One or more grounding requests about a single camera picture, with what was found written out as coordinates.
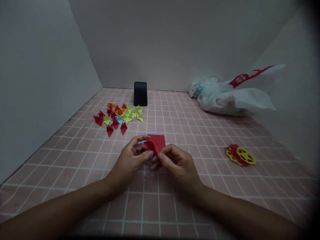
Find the phone screen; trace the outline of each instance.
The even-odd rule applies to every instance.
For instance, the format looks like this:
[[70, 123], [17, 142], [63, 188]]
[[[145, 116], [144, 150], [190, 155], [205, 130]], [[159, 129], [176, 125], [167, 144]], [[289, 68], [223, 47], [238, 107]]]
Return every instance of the phone screen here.
[[146, 82], [135, 82], [134, 83], [133, 105], [146, 106], [147, 104], [148, 104], [147, 83]]

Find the white wall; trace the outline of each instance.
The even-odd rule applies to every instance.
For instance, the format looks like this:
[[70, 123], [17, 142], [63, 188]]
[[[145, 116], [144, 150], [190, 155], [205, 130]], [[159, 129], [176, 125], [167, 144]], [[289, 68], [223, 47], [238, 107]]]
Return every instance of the white wall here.
[[69, 0], [104, 87], [186, 91], [246, 72], [294, 15], [294, 0]]
[[102, 86], [63, 0], [0, 1], [0, 183]]
[[283, 27], [252, 68], [286, 63], [270, 93], [276, 112], [256, 115], [300, 162], [317, 173], [319, 165], [319, 62], [315, 29], [308, 8], [301, 8]]

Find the grid pattern tablecloth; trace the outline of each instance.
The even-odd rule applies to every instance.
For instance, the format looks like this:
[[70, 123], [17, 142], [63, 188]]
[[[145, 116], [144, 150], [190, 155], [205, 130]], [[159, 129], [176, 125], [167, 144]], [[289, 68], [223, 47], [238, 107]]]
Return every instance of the grid pattern tablecloth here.
[[[316, 180], [252, 118], [206, 113], [187, 93], [148, 91], [144, 123], [135, 118], [124, 135], [118, 127], [109, 138], [106, 125], [93, 120], [99, 110], [106, 112], [108, 102], [133, 107], [133, 90], [101, 89], [3, 183], [0, 221], [105, 177], [132, 137], [157, 132], [165, 134], [166, 144], [193, 156], [204, 184], [305, 223]], [[257, 165], [242, 168], [231, 162], [225, 155], [231, 143], [251, 151]], [[210, 215], [175, 195], [164, 169], [153, 173], [147, 165], [125, 193], [83, 219], [70, 234], [217, 239], [228, 235]]]

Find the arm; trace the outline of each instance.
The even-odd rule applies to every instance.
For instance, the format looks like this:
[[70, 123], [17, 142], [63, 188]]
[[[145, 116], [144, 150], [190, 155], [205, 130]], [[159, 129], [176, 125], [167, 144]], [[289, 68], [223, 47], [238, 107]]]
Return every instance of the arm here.
[[0, 224], [1, 239], [56, 239], [90, 212], [114, 199], [152, 155], [136, 136], [122, 150], [105, 179], [35, 206]]
[[221, 224], [244, 239], [295, 239], [300, 228], [288, 219], [245, 200], [206, 187], [201, 182], [191, 155], [175, 145], [164, 147], [152, 170], [161, 166], [172, 174], [177, 189]]

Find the hand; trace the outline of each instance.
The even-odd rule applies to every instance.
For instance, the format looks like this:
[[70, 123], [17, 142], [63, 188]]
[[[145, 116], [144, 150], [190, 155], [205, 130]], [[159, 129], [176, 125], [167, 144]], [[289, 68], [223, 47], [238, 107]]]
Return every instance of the hand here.
[[170, 144], [161, 149], [158, 154], [162, 166], [172, 174], [177, 190], [187, 195], [191, 200], [197, 200], [205, 191], [192, 156]]
[[135, 136], [121, 151], [116, 164], [105, 178], [113, 197], [125, 190], [140, 166], [153, 156], [153, 151], [148, 150], [143, 143], [138, 144], [150, 138], [143, 135]]

